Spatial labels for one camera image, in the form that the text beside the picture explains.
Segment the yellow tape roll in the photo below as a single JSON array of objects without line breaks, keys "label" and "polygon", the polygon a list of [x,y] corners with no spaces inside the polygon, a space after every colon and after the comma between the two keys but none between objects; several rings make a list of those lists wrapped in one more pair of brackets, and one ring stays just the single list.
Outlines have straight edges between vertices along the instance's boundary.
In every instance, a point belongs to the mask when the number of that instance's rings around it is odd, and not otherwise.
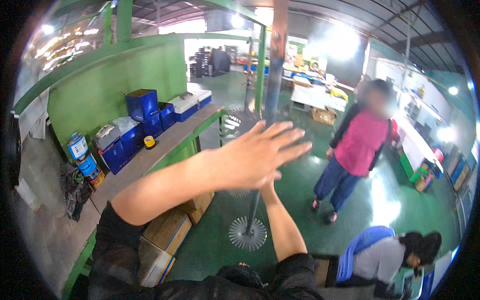
[{"label": "yellow tape roll", "polygon": [[153,136],[149,135],[144,138],[144,143],[145,143],[145,146],[151,147],[155,145],[155,140],[153,139]]}]

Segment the hand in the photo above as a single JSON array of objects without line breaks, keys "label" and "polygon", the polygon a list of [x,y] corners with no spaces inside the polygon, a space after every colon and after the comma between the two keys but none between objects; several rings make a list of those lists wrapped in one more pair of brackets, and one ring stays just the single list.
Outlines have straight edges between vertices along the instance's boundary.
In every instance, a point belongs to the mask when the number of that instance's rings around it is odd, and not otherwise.
[{"label": "hand", "polygon": [[335,149],[333,149],[332,147],[328,148],[328,150],[327,150],[327,159],[328,160],[332,159],[334,152],[335,152]]},{"label": "hand", "polygon": [[249,132],[210,152],[218,189],[259,189],[278,178],[279,166],[312,147],[311,142],[291,146],[305,131],[290,130],[290,121],[274,123],[262,133],[264,126],[265,121],[260,121]]}]

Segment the blue cloth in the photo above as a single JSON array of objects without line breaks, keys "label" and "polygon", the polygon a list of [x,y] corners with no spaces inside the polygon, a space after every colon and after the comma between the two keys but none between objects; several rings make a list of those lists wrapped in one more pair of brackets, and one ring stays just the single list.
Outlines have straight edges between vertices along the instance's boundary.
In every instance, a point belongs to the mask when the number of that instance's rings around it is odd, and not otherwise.
[{"label": "blue cloth", "polygon": [[354,238],[348,245],[345,254],[338,261],[338,272],[336,274],[336,282],[340,283],[350,279],[353,273],[353,257],[357,253],[362,252],[376,242],[387,238],[394,237],[395,232],[392,228],[386,226],[375,226],[364,230],[360,235]]},{"label": "blue cloth", "polygon": [[321,201],[336,187],[332,198],[330,198],[330,203],[333,205],[334,211],[338,212],[342,209],[360,179],[360,176],[348,173],[333,155],[315,184],[313,192],[317,195],[317,199]]}]

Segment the green floor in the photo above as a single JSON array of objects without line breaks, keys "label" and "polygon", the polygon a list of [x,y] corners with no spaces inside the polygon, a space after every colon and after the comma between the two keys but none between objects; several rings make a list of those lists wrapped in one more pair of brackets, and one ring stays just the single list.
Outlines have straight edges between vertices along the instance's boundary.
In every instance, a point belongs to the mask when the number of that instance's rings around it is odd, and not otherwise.
[{"label": "green floor", "polygon": [[[241,72],[230,72],[215,78],[202,78],[196,82],[212,91],[212,101],[226,108],[242,108],[245,87]],[[324,225],[322,211],[311,210],[313,187],[327,164],[325,151],[332,138],[332,126],[312,120],[304,112],[287,113],[290,93],[282,91],[279,99],[279,119],[294,121],[296,127],[305,129],[305,138],[313,141],[311,153],[281,168],[283,178],[276,183],[280,200],[296,221],[310,252],[336,253],[345,251],[348,243],[362,230],[373,225],[392,226],[397,234],[417,230],[428,233],[437,230],[442,234],[441,254],[454,249],[460,242],[459,225],[454,211],[455,195],[447,176],[434,182],[430,189],[418,193],[393,152],[384,154],[371,173],[362,180],[348,200],[338,220]],[[212,128],[203,137],[203,148],[218,141]],[[276,263],[272,239],[269,235],[263,247],[247,252],[234,247],[228,239],[228,227],[240,216],[246,216],[251,198],[236,199],[227,192],[217,192],[200,223],[192,228],[175,255],[167,280],[202,280],[214,275],[226,264],[248,263],[265,280],[272,278]],[[257,218],[268,228],[263,203],[259,204]]]}]

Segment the person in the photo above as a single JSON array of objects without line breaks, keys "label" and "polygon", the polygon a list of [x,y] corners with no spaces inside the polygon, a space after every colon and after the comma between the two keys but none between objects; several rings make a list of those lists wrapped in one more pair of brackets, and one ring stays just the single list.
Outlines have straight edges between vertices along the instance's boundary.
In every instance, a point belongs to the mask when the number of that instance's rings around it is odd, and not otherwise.
[{"label": "person", "polygon": [[[290,130],[292,122],[275,123],[262,133],[264,126],[261,121],[224,147],[151,173],[116,195],[97,226],[89,299],[321,299],[315,286],[315,260],[307,254],[300,231],[274,189],[274,180],[281,175],[276,169],[307,152],[312,143],[292,145],[305,134]],[[235,188],[259,189],[265,202],[278,259],[269,289],[245,264],[224,267],[202,281],[140,287],[142,225],[195,195]]]},{"label": "person", "polygon": [[312,209],[318,211],[320,201],[335,188],[328,223],[336,221],[359,180],[369,176],[391,132],[391,107],[396,107],[392,87],[383,80],[368,82],[361,96],[364,99],[348,110],[330,142],[329,163],[313,189]]},{"label": "person", "polygon": [[353,274],[338,287],[362,287],[375,284],[374,295],[399,299],[402,295],[388,290],[401,267],[412,268],[418,275],[423,266],[433,263],[442,244],[442,236],[434,231],[425,236],[408,232],[403,236],[386,237],[354,256]]}]

